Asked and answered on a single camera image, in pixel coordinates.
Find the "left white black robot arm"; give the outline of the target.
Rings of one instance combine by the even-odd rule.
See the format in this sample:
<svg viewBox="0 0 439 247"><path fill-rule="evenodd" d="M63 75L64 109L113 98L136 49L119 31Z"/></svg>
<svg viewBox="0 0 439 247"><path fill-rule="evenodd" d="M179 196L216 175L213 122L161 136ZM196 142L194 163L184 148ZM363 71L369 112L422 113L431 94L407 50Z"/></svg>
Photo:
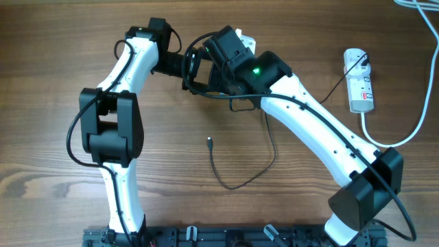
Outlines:
<svg viewBox="0 0 439 247"><path fill-rule="evenodd" d="M165 20L152 18L147 27L132 26L121 39L123 53L109 76L96 88L84 88L80 109L69 126L66 149L70 159L98 169L104 179L110 208L105 228L86 229L83 246L155 246L139 201L137 159L143 149L144 129L138 103L149 74L182 77L181 64L190 61L186 80L194 78L202 49L185 56L170 51L175 30Z"/></svg>

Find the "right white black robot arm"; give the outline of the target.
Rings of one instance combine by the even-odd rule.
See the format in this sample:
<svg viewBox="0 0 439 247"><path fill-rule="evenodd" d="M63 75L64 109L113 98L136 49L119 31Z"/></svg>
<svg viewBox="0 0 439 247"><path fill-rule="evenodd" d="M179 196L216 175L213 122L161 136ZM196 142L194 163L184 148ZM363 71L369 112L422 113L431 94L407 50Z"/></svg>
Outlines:
<svg viewBox="0 0 439 247"><path fill-rule="evenodd" d="M316 101L292 68L271 51L255 55L236 31L226 26L197 38L200 49L186 48L184 85L211 99L247 99L291 130L324 164L339 185L329 199L332 216L324 231L338 246L352 244L377 214L394 202L416 240L414 224L398 194L403 157L358 137Z"/></svg>

